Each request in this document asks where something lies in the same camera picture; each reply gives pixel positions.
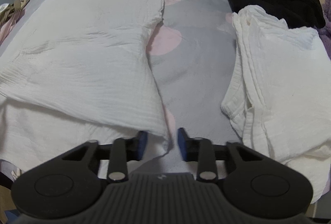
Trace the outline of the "white crinkle garment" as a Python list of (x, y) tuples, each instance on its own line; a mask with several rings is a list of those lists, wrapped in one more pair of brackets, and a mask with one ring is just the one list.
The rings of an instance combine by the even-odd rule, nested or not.
[(45, 0), (1, 56), (1, 159), (28, 171), (92, 140), (169, 133), (146, 46), (164, 0)]
[(330, 58), (318, 32), (260, 6), (232, 15), (236, 61), (222, 111), (245, 146), (305, 175), (313, 202), (330, 171)]

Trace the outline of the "grey pink-dotted bed sheet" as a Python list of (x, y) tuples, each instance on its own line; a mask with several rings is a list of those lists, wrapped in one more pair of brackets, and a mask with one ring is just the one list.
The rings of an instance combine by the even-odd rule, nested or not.
[[(1, 50), (44, 1), (30, 0)], [(231, 19), (228, 0), (166, 0), (148, 52), (171, 136), (183, 127), (216, 144), (237, 140), (221, 112), (236, 57)], [(14, 177), (87, 140), (110, 144), (123, 134), (2, 98), (1, 171)]]

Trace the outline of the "striped beige garment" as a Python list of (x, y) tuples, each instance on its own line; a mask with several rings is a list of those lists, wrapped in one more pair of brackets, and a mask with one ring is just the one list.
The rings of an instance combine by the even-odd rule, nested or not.
[(12, 4), (7, 4), (5, 8), (1, 8), (1, 30), (9, 31), (13, 28), (29, 2), (30, 0), (14, 0)]

